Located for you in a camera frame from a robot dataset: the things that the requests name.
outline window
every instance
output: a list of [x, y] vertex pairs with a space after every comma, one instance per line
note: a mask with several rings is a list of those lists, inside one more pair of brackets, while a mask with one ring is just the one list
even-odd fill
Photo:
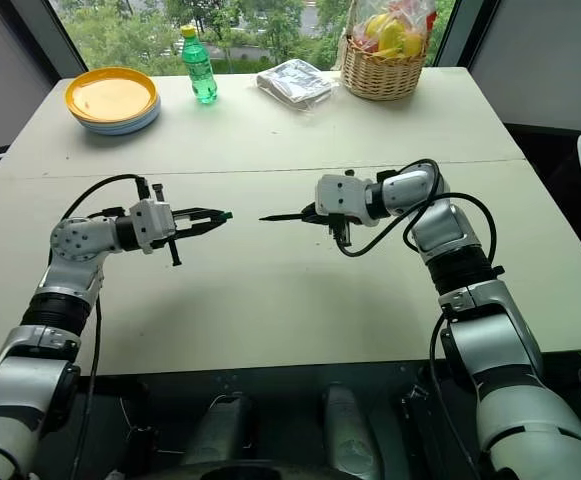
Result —
[[[288, 58], [328, 70], [350, 0], [51, 0], [88, 68], [179, 75], [179, 27], [195, 24], [215, 73], [253, 73]], [[431, 65], [455, 0], [437, 0]]]

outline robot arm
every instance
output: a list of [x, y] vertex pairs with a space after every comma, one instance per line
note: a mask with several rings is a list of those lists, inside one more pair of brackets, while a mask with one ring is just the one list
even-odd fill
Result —
[[581, 472], [581, 422], [542, 384], [541, 352], [497, 278], [503, 270], [492, 267], [466, 215], [448, 198], [435, 199], [423, 214], [416, 208], [435, 187], [435, 194], [448, 191], [442, 178], [435, 180], [435, 165], [421, 161], [399, 173], [382, 172], [376, 182], [325, 175], [315, 192], [317, 216], [302, 219], [328, 225], [342, 248], [350, 245], [351, 222], [372, 227], [409, 210], [409, 220], [419, 215], [412, 236], [439, 293], [446, 359], [477, 393], [477, 433], [489, 473], [574, 478]]
[[[40, 436], [67, 420], [80, 374], [73, 362], [80, 335], [103, 281], [111, 253], [141, 249], [145, 254], [168, 244], [174, 265], [181, 262], [175, 240], [203, 234], [231, 214], [193, 208], [172, 211], [161, 185], [147, 188], [125, 215], [121, 208], [92, 218], [67, 218], [50, 235], [51, 261], [21, 324], [0, 351], [0, 480], [27, 478]], [[187, 219], [188, 229], [176, 221]]]

